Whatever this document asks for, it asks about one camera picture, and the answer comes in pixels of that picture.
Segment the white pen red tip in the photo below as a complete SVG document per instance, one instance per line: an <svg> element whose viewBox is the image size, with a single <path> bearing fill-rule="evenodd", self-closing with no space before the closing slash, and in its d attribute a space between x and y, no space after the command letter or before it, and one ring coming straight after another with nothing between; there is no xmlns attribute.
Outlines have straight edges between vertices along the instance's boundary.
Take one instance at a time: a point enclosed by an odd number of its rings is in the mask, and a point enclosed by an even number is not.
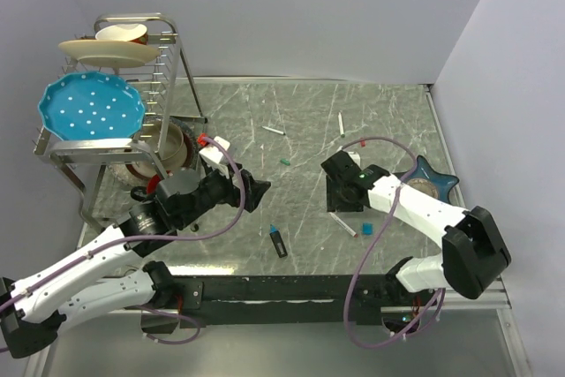
<svg viewBox="0 0 565 377"><path fill-rule="evenodd" d="M344 229L350 236L356 238L358 236L357 232L351 228L344 220L342 220L338 215L333 212L328 213L329 216L342 228Z"/></svg>

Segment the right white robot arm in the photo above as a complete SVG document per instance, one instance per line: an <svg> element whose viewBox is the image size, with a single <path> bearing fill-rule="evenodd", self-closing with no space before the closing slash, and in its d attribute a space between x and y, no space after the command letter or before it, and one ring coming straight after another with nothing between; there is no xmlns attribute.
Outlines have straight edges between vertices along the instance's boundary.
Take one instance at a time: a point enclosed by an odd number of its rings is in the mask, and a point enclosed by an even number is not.
<svg viewBox="0 0 565 377"><path fill-rule="evenodd" d="M391 212L441 249L434 256L401 260L389 271L392 278L386 292L393 303L406 305L417 292L431 289L452 289L464 298L479 298L511 263L488 210L449 205L379 166L361 169L343 151L330 156L321 167L341 200Z"/></svg>

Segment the black marker blue tip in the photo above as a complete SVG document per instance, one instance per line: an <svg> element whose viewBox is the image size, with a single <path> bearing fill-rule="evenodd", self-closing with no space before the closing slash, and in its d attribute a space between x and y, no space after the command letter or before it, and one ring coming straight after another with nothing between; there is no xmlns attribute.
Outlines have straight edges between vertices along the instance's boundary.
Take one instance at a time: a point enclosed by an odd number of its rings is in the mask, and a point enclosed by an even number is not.
<svg viewBox="0 0 565 377"><path fill-rule="evenodd" d="M270 225L269 236L270 236L271 241L274 245L277 256L279 258L287 257L288 252L287 252L286 247L284 245L282 235L281 235L280 231L274 225Z"/></svg>

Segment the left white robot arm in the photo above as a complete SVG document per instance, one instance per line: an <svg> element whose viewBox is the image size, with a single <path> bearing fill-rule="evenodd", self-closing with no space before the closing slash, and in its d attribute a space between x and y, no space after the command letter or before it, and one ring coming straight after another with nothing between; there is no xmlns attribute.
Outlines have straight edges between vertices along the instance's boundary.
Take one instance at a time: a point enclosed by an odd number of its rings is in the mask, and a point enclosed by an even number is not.
<svg viewBox="0 0 565 377"><path fill-rule="evenodd" d="M52 344L65 330L116 309L163 308L180 298L169 269L149 261L125 277L108 273L145 258L219 204L252 212L270 188L247 170L225 177L219 170L199 177L182 170L160 181L96 239L26 279L1 280L1 331L5 350L25 358Z"/></svg>

